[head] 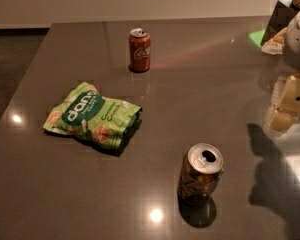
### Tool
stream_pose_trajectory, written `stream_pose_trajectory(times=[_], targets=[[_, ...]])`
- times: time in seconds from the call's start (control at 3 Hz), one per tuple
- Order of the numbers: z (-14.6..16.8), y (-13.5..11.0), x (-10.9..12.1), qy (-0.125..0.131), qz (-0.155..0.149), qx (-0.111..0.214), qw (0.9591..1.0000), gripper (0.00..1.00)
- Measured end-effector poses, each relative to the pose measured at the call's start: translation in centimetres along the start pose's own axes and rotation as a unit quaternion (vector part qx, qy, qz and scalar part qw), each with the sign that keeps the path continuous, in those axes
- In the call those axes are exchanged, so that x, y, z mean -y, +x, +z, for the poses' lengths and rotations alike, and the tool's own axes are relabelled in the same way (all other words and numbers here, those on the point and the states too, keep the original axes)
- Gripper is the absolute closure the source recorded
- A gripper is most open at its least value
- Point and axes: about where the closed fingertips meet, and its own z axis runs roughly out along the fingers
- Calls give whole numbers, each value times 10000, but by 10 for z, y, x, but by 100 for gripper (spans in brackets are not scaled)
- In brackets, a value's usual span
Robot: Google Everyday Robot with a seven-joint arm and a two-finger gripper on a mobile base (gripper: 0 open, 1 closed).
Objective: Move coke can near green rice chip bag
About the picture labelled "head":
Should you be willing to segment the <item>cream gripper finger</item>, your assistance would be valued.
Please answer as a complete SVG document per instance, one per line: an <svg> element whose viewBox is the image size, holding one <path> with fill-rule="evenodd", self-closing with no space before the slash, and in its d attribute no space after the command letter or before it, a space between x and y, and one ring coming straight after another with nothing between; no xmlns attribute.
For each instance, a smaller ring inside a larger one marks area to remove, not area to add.
<svg viewBox="0 0 300 240"><path fill-rule="evenodd" d="M287 132L300 117L300 75L280 76L273 89L267 127Z"/></svg>

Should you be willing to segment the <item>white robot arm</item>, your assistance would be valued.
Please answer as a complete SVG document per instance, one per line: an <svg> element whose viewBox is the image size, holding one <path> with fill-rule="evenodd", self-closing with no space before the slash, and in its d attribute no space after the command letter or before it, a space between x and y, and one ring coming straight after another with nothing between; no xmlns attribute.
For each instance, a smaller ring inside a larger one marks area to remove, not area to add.
<svg viewBox="0 0 300 240"><path fill-rule="evenodd" d="M284 74L274 85L266 126L285 133L300 118L300 11L287 27L282 69Z"/></svg>

